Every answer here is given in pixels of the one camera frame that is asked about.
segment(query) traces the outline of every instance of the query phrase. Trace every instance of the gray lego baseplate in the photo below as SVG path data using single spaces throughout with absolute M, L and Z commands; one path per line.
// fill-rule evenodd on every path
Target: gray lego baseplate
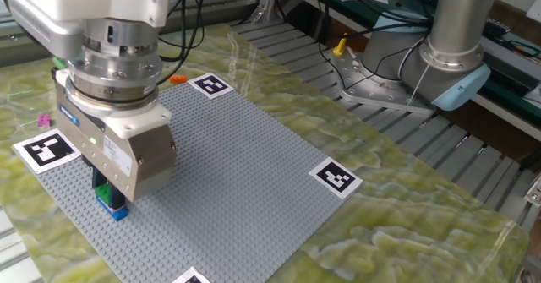
M 309 175 L 326 156 L 237 92 L 164 91 L 178 147 L 172 184 L 116 222 L 79 158 L 37 175 L 122 282 L 265 282 L 341 206 Z

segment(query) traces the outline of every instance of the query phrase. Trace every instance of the label sticker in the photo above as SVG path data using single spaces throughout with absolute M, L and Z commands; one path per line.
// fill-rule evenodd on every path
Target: label sticker
M 67 116 L 69 120 L 71 120 L 75 124 L 75 126 L 80 126 L 79 119 L 77 119 L 77 117 L 75 117 L 70 111 L 68 111 L 65 106 L 58 104 L 58 108 L 60 109 L 60 112 L 64 113 L 64 115 Z
M 14 150 L 37 174 L 72 161 L 81 152 L 58 130 L 14 144 Z
M 132 158 L 107 136 L 103 137 L 103 154 L 129 176 L 132 171 Z
M 345 199 L 357 190 L 362 179 L 356 177 L 346 167 L 330 157 L 315 167 L 310 173 L 312 177 L 325 185 L 340 199 Z
M 210 283 L 194 267 L 188 269 L 183 275 L 179 276 L 173 283 Z
M 213 73 L 207 73 L 196 79 L 191 79 L 188 83 L 196 90 L 209 97 L 209 99 L 214 99 L 234 90 L 231 85 L 217 78 Z
M 151 85 L 145 86 L 145 88 L 143 89 L 143 94 L 148 94 L 148 93 L 150 93 L 151 91 L 154 90 L 155 87 L 156 87 L 155 84 L 151 84 Z

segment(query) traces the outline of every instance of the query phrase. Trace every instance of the green marble surface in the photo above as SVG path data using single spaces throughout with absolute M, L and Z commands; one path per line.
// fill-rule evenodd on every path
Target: green marble surface
M 164 55 L 176 52 L 161 46 Z M 44 131 L 38 115 L 56 116 L 51 66 L 42 60 L 0 69 L 0 204 L 46 282 L 119 282 L 11 150 Z M 514 278 L 529 246 L 522 228 L 303 84 L 228 25 L 207 28 L 179 74 L 208 72 L 364 180 L 270 282 Z

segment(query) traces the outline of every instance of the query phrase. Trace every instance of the yellow connector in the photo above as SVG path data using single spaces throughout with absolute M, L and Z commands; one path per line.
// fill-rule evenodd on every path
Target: yellow connector
M 340 43 L 338 43 L 338 46 L 335 47 L 332 53 L 337 56 L 341 56 L 344 53 L 345 49 L 346 49 L 346 38 L 342 38 L 340 39 Z

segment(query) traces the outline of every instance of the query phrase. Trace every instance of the pink lego piece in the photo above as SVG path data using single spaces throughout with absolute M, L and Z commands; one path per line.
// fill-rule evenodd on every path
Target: pink lego piece
M 51 127 L 51 117 L 49 115 L 40 115 L 37 118 L 38 127 Z

